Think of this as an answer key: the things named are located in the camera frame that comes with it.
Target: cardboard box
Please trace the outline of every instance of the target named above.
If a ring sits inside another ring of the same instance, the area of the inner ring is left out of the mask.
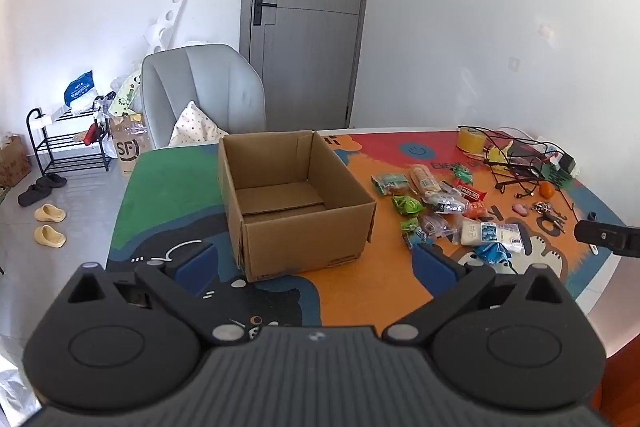
[[[249,282],[360,257],[376,202],[318,133],[236,134],[219,147],[231,244]]]
[[[125,176],[130,176],[139,156],[153,149],[149,140],[145,120],[141,114],[132,114],[119,118],[111,118],[111,135],[113,146],[118,155],[120,170]]]
[[[9,142],[0,148],[0,185],[15,187],[31,172],[27,151],[19,136],[12,136]]]

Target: ribbed gray surface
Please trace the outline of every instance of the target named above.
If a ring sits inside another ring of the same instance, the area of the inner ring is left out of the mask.
[[[478,407],[441,384],[418,350],[383,344],[370,328],[267,327],[244,346],[214,350],[187,386],[154,407],[110,417],[46,408],[27,425],[602,427],[606,423],[584,407],[544,416]]]

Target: pink object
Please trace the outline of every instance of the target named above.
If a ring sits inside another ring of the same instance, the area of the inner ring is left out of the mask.
[[[520,214],[522,217],[527,217],[529,216],[529,209],[524,206],[523,204],[519,204],[519,203],[515,203],[511,209],[513,210],[513,212],[516,212],[517,214]]]

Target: yellow tape roll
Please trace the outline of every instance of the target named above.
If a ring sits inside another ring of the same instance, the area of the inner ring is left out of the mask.
[[[484,149],[486,136],[480,131],[469,127],[461,127],[458,131],[458,149],[469,154],[481,154]]]

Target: gray door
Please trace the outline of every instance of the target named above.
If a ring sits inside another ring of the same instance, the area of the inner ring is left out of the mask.
[[[252,1],[249,62],[268,130],[344,127],[361,0]]]

